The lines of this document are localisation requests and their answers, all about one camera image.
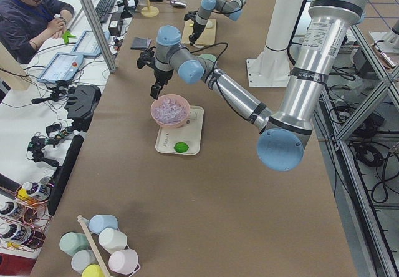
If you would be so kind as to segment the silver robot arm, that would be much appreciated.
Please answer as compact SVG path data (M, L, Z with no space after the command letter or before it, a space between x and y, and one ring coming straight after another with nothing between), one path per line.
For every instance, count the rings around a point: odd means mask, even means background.
M367 0L276 0L263 52L247 64L258 87L285 87L277 111L242 88L209 59L194 56L174 26L156 37L150 65L157 98L173 73L188 84L203 81L259 129L259 159L277 171L295 168L312 133L310 122L347 29L359 23Z
M201 0L196 11L187 12L184 20L193 21L193 32L189 35L189 43L192 46L202 35L212 12L219 12L233 21L241 16L246 0Z

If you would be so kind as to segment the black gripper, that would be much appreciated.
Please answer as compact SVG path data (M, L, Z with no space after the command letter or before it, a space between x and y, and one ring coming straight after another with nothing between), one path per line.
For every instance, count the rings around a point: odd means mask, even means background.
M195 44L198 37L202 35L203 31L204 31L204 25L198 24L197 22L193 24L193 33L192 35L189 36L190 45Z
M156 84L153 84L151 87L150 95L154 99L158 99L160 92L163 89L164 85L168 84L168 81L173 76L173 69L169 71L163 71L158 68L154 69L154 76L156 79Z

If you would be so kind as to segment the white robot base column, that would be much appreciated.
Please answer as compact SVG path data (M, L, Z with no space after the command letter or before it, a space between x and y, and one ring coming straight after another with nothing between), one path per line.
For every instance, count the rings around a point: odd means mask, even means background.
M264 50L247 60L250 87L286 87L290 78L289 43L307 0L276 0Z

